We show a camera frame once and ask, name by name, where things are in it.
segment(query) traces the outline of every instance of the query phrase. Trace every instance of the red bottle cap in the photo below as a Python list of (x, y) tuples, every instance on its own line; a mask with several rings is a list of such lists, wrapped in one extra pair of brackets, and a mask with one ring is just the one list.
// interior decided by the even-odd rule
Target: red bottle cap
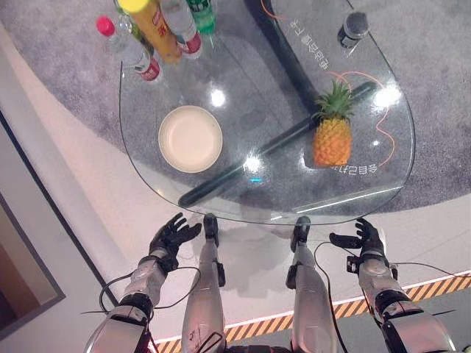
[(96, 29), (103, 35), (110, 37), (115, 32), (115, 25), (108, 17), (102, 16), (96, 20)]

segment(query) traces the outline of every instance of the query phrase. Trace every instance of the orange cable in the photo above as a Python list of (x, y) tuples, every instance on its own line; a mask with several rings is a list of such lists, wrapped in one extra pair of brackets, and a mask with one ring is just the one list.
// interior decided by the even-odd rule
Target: orange cable
[(339, 73), (335, 71), (327, 71), (327, 74), (337, 77), (337, 83), (339, 83), (339, 80), (341, 79), (345, 84), (348, 85), (348, 89), (350, 90), (350, 92), (352, 92), (352, 85), (345, 77), (342, 77)]
[[(384, 85), (380, 82), (379, 79), (376, 79), (375, 77), (369, 75), (369, 74), (365, 74), (364, 72), (361, 72), (361, 71), (346, 71), (344, 73), (342, 73), (340, 76), (339, 76), (339, 79), (340, 78), (344, 78), (345, 75), (348, 75), (348, 74), (357, 74), (357, 75), (361, 75), (361, 76), (365, 76), (373, 81), (375, 81), (376, 83), (378, 83), (381, 88), (384, 89)], [(394, 151), (396, 150), (396, 141), (394, 140), (394, 138), (388, 133), (386, 132), (385, 130), (382, 130), (380, 128), (380, 124), (383, 123), (383, 121), (386, 119), (387, 115), (388, 115), (388, 112), (389, 112), (389, 108), (386, 109), (385, 113), (384, 113), (384, 116), (382, 117), (382, 119), (379, 120), (379, 122), (376, 123), (376, 130), (379, 131), (380, 133), (382, 133), (383, 135), (385, 135), (387, 138), (389, 138), (389, 140), (391, 140), (392, 142), (392, 150), (391, 150), (391, 153), (389, 154), (389, 156), (384, 160), (384, 162), (380, 163), (380, 167), (384, 164), (386, 164), (391, 158), (392, 158), (392, 155), (394, 154)]]
[(273, 15), (272, 13), (270, 13), (266, 7), (265, 7), (265, 4), (263, 3), (263, 0), (260, 0), (260, 3), (262, 5), (262, 9), (263, 11), (271, 18), (274, 18), (275, 20), (286, 20), (287, 18), (286, 17), (283, 17), (283, 16), (275, 16)]

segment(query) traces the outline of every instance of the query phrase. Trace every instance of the black robotic glove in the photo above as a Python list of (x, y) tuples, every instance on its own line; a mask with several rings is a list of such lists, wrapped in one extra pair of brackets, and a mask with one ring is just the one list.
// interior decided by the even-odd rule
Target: black robotic glove
[(329, 236), (330, 242), (335, 246), (344, 249), (361, 249), (359, 257), (347, 257), (347, 271), (358, 273), (359, 265), (369, 258), (382, 260), (389, 266), (378, 230), (364, 218), (359, 218), (356, 221), (355, 227), (358, 228), (356, 234), (360, 236), (359, 238), (335, 233), (331, 233)]
[(345, 249), (361, 249), (362, 254), (374, 251), (384, 256), (384, 245), (378, 230), (364, 218), (358, 218), (356, 221), (355, 227), (358, 228), (356, 234), (360, 236), (359, 238), (331, 233), (329, 235), (330, 242)]
[(386, 257), (384, 254), (384, 244), (380, 239), (378, 230), (364, 218), (359, 218), (356, 221), (358, 222), (355, 224), (355, 227), (358, 228), (356, 234), (362, 240), (360, 256), (365, 253), (378, 253), (380, 256)]
[[(149, 255), (157, 258), (160, 267), (166, 274), (178, 268), (177, 253), (180, 245), (194, 239), (201, 232), (201, 223), (190, 227), (187, 224), (184, 225), (186, 218), (182, 217), (183, 213), (178, 213), (168, 221), (158, 230), (149, 245)], [(167, 254), (157, 255), (159, 249), (166, 250)]]

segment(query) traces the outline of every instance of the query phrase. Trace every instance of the robotic arm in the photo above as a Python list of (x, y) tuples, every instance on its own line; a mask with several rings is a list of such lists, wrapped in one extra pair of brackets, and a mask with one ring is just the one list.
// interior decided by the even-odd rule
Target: robotic arm
[(330, 234), (330, 242), (344, 249), (361, 249), (347, 258), (347, 271), (358, 281), (391, 353), (455, 352), (447, 330), (434, 316), (410, 300), (397, 282), (378, 230), (360, 218), (357, 237)]
[(201, 224), (185, 225), (179, 213), (165, 224), (149, 246), (149, 255), (139, 261), (119, 305), (112, 309), (85, 346), (85, 353), (145, 353), (151, 339), (149, 322), (160, 300), (167, 274), (177, 269), (180, 245), (201, 232)]

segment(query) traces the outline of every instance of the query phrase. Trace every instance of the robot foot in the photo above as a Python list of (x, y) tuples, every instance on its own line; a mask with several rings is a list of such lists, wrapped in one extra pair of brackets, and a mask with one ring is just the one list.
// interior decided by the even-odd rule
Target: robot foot
[(218, 220), (214, 214), (208, 213), (203, 218), (203, 225), (205, 227), (206, 239), (214, 239), (216, 247), (219, 247), (219, 236), (218, 236)]
[(291, 238), (291, 251), (296, 251), (298, 241), (305, 243), (308, 241), (309, 229), (311, 228), (311, 220), (308, 216), (304, 215), (299, 217), (294, 226), (293, 237)]

